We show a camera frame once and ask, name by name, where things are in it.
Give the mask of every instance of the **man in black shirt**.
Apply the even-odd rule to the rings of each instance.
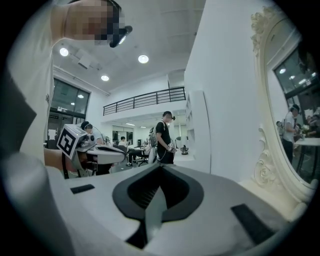
[[[155,127],[156,139],[158,141],[157,153],[160,158],[160,162],[163,164],[173,164],[174,163],[174,154],[177,151],[171,144],[171,138],[169,134],[169,124],[174,117],[170,111],[163,113],[162,121],[159,122]]]

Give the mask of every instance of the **ceiling pipe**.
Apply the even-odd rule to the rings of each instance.
[[[103,93],[103,94],[106,95],[106,96],[110,96],[110,95],[111,95],[111,93],[106,92],[106,91],[104,91],[104,90],[101,90],[101,89],[98,88],[97,86],[95,86],[95,85],[93,85],[93,84],[91,84],[91,83],[88,83],[87,81],[84,81],[84,80],[82,80],[81,78],[78,78],[78,77],[74,76],[73,74],[71,74],[70,72],[64,70],[63,68],[61,68],[61,67],[59,67],[59,66],[56,66],[56,65],[53,65],[53,73],[55,73],[55,72],[56,72],[56,73],[63,73],[63,74],[65,74],[65,75],[71,77],[73,80],[78,80],[78,81],[80,81],[81,83],[83,83],[83,84],[85,84],[85,85],[88,85],[88,86],[90,86],[90,87],[93,87],[94,89],[98,90],[99,92]]]

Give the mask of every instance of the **white mirror frame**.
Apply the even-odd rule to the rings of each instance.
[[[252,177],[255,186],[248,185],[249,183],[242,185],[273,206],[286,219],[294,220],[307,208],[306,203],[311,200],[317,184],[306,185],[288,164],[282,151],[269,98],[265,61],[267,39],[275,25],[287,18],[277,6],[263,7],[262,13],[257,12],[251,16],[251,28],[255,32],[251,39],[262,116],[259,131],[264,147]]]

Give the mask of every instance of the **black metal railing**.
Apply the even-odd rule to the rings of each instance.
[[[175,87],[166,90],[158,90],[131,98],[126,98],[118,102],[103,107],[103,115],[109,115],[121,111],[156,105],[166,102],[185,101],[186,94],[184,87]]]

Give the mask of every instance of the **round ceiling light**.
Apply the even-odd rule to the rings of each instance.
[[[138,60],[140,63],[145,64],[149,61],[149,58],[146,55],[141,55],[141,56],[139,56]]]
[[[69,52],[66,48],[61,48],[60,49],[60,54],[63,56],[63,57],[66,57],[68,56]]]
[[[109,81],[109,77],[107,76],[107,75],[103,75],[103,76],[101,76],[101,80],[102,81]]]
[[[124,37],[121,39],[119,45],[121,45],[125,40],[126,40],[126,36],[124,36]]]

